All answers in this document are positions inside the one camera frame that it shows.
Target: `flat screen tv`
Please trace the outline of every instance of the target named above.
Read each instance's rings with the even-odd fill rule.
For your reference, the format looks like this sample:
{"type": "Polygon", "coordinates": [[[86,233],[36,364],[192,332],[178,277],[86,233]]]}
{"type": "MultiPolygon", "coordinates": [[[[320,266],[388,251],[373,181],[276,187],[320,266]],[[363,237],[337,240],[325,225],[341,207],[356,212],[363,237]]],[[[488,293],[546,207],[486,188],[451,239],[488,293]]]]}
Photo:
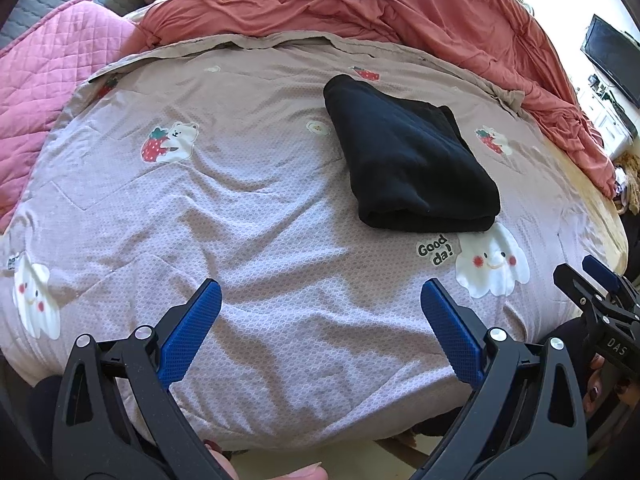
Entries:
{"type": "Polygon", "coordinates": [[[630,38],[594,15],[581,50],[640,108],[640,48],[630,38]]]}

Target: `finger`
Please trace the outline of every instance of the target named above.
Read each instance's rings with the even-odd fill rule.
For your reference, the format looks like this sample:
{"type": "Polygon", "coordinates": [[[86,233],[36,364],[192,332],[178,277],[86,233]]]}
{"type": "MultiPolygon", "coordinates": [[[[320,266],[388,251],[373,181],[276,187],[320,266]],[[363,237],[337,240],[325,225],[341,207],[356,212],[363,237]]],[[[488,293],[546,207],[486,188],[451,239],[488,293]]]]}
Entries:
{"type": "Polygon", "coordinates": [[[591,413],[595,407],[596,402],[602,394],[602,380],[600,379],[600,371],[596,370],[589,378],[587,383],[587,394],[582,399],[582,407],[585,413],[591,413]]]}
{"type": "Polygon", "coordinates": [[[329,475],[320,467],[320,462],[318,462],[271,480],[329,480],[329,475]]]}
{"type": "Polygon", "coordinates": [[[229,460],[227,460],[224,456],[222,456],[217,451],[213,451],[209,446],[207,446],[207,449],[209,449],[209,452],[222,466],[222,469],[224,469],[229,474],[229,476],[231,476],[231,478],[233,478],[234,480],[239,480],[238,473],[236,473],[236,470],[231,465],[231,462],[229,462],[229,460]]]}
{"type": "Polygon", "coordinates": [[[636,407],[638,400],[640,400],[640,384],[625,378],[620,379],[613,389],[618,394],[620,400],[627,406],[632,408],[636,407]]]}
{"type": "Polygon", "coordinates": [[[600,354],[594,355],[589,366],[591,367],[591,370],[600,370],[600,368],[604,366],[604,357],[600,354]]]}

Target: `pink quilted blanket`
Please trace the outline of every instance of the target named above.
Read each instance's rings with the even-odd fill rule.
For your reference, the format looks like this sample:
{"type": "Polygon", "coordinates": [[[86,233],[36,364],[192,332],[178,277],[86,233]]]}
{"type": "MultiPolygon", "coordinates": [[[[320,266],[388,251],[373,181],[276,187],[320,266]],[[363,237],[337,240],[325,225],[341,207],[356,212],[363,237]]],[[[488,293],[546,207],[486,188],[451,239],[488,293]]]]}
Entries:
{"type": "Polygon", "coordinates": [[[0,234],[42,143],[74,89],[145,46],[136,26],[92,0],[71,0],[0,50],[0,234]]]}
{"type": "Polygon", "coordinates": [[[155,44],[234,32],[322,30],[425,50],[526,94],[524,108],[611,198],[614,170],[558,55],[515,0],[168,0],[140,23],[155,44]]]}

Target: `metal bolt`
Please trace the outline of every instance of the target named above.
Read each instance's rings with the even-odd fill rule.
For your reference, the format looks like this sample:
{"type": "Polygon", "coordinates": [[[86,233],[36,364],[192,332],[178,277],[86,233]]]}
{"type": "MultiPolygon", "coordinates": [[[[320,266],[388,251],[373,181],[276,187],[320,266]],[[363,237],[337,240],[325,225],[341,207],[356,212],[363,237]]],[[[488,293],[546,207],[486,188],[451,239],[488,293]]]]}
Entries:
{"type": "Polygon", "coordinates": [[[564,348],[564,343],[562,342],[562,339],[558,339],[557,337],[552,337],[549,343],[556,350],[562,350],[564,348]]]}
{"type": "Polygon", "coordinates": [[[153,329],[149,325],[139,326],[136,329],[136,339],[145,340],[153,332],[153,329]]]}
{"type": "Polygon", "coordinates": [[[80,348],[84,348],[91,342],[91,338],[87,334],[82,334],[78,339],[76,339],[76,345],[80,348]]]}
{"type": "Polygon", "coordinates": [[[492,328],[489,336],[491,336],[491,339],[494,341],[504,341],[507,339],[507,333],[501,328],[492,328]]]}

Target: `white cabinet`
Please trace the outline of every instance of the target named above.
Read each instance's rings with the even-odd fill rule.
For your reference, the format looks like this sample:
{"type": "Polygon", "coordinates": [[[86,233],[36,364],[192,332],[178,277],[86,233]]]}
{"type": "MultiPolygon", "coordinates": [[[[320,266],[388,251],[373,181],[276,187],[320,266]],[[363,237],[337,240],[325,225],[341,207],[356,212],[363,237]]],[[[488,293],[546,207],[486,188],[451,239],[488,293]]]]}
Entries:
{"type": "Polygon", "coordinates": [[[585,88],[578,94],[582,110],[590,118],[604,141],[604,151],[611,160],[620,156],[631,146],[631,134],[618,118],[609,102],[602,101],[591,88],[585,88]]]}

